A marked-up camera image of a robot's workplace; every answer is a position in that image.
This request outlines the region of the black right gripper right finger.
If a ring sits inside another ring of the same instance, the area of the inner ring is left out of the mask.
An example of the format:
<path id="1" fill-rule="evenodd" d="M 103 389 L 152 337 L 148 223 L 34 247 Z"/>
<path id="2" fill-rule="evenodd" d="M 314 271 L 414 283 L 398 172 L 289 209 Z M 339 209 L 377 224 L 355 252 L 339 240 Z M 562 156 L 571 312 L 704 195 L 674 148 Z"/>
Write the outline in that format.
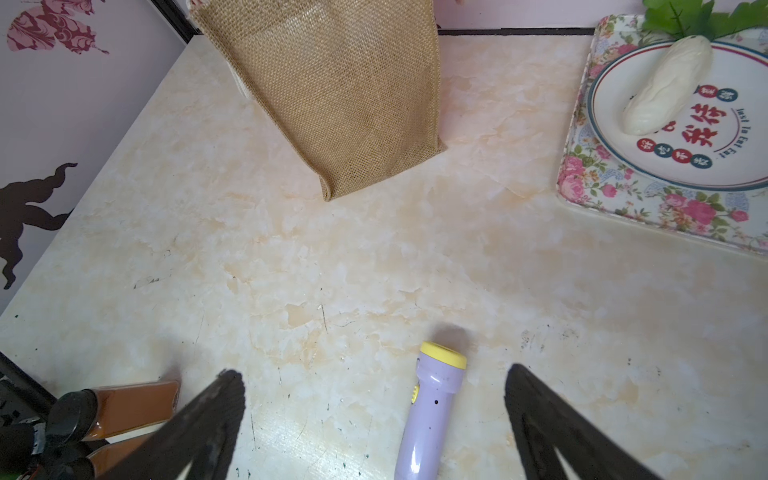
<path id="1" fill-rule="evenodd" d="M 528 479 L 565 479 L 562 460 L 581 479 L 658 477 L 522 364 L 508 371 L 504 401 Z"/>

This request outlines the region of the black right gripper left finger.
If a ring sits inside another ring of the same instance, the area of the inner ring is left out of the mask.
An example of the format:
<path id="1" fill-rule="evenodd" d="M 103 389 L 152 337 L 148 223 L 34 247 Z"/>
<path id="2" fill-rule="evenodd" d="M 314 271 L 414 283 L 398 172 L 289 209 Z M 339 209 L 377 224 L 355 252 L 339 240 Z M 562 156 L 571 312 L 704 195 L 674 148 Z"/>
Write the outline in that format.
<path id="1" fill-rule="evenodd" d="M 245 412 L 242 374 L 224 370 L 105 479 L 225 479 Z"/>

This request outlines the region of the purple flashlight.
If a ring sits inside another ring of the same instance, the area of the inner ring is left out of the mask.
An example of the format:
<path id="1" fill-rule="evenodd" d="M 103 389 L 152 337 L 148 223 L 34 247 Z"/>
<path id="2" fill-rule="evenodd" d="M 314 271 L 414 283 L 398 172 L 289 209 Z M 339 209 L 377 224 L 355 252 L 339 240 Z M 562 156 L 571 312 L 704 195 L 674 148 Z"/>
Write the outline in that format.
<path id="1" fill-rule="evenodd" d="M 455 395 L 467 367 L 461 353 L 425 341 L 417 359 L 417 384 L 401 440 L 394 477 L 435 479 Z"/>

